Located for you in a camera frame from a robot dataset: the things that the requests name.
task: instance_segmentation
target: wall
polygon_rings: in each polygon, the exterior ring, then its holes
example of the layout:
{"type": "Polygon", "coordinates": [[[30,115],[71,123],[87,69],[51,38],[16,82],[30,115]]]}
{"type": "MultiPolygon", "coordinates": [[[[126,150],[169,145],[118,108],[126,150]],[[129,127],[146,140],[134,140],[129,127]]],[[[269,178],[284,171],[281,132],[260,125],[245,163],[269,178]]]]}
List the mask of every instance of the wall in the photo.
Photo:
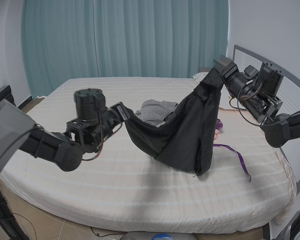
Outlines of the wall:
{"type": "Polygon", "coordinates": [[[21,48],[21,16],[23,0],[0,0],[0,86],[9,84],[16,105],[30,91],[21,48]]]}
{"type": "MultiPolygon", "coordinates": [[[[232,58],[233,46],[237,44],[276,62],[300,78],[299,9],[298,0],[229,0],[227,56],[232,58]]],[[[300,194],[283,226],[271,221],[271,237],[278,235],[297,210],[300,210],[300,194]]]]}

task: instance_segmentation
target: round blue logo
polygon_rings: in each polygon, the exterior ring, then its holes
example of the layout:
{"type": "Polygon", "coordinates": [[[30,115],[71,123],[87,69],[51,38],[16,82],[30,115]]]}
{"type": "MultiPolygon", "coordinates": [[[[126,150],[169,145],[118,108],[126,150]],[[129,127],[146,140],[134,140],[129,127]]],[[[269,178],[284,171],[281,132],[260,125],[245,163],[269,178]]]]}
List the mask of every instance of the round blue logo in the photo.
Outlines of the round blue logo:
{"type": "Polygon", "coordinates": [[[173,238],[168,234],[160,233],[152,237],[151,240],[173,240],[173,238]]]}

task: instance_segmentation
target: teal curtain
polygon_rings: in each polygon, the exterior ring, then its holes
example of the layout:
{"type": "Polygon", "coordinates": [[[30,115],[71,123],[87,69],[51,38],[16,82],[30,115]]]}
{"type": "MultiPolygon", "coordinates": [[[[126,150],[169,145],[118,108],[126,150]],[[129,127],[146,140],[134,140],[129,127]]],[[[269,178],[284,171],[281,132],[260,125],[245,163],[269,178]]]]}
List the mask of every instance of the teal curtain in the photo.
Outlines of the teal curtain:
{"type": "Polygon", "coordinates": [[[32,97],[70,78],[98,77],[93,0],[24,0],[22,52],[32,97]]]}
{"type": "Polygon", "coordinates": [[[227,0],[24,0],[31,93],[70,78],[192,77],[226,54],[227,0]]]}

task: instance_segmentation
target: floor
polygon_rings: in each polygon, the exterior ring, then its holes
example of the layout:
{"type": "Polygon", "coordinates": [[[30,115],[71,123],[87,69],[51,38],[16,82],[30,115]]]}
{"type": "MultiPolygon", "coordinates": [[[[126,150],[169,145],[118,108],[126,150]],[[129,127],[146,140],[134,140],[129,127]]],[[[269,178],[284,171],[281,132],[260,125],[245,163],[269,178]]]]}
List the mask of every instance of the floor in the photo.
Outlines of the floor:
{"type": "MultiPolygon", "coordinates": [[[[36,98],[27,104],[22,111],[27,113],[44,98],[36,98]]],[[[89,226],[78,224],[51,213],[45,212],[23,199],[16,196],[2,182],[0,182],[2,192],[7,199],[12,212],[26,217],[34,226],[38,240],[94,240],[99,239],[94,235],[89,226]]],[[[30,237],[35,240],[35,233],[31,224],[24,218],[15,215],[19,224],[23,225],[30,237]]],[[[119,240],[124,232],[116,232],[105,229],[93,228],[100,236],[110,233],[120,233],[111,235],[103,239],[119,240]]],[[[262,228],[255,228],[246,232],[234,232],[232,234],[195,234],[198,240],[259,240],[263,238],[262,228]]],[[[0,228],[0,239],[9,240],[5,232],[0,228]]]]}

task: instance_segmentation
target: gray cloth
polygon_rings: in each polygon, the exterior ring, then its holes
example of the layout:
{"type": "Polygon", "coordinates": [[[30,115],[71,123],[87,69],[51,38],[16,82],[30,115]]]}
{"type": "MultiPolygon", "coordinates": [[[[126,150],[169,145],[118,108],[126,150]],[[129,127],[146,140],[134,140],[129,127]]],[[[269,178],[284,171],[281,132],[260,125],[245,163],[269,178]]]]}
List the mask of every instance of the gray cloth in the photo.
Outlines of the gray cloth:
{"type": "Polygon", "coordinates": [[[143,102],[141,110],[137,110],[135,115],[152,126],[160,126],[165,122],[165,118],[169,116],[177,107],[176,102],[156,101],[153,99],[143,102]]]}

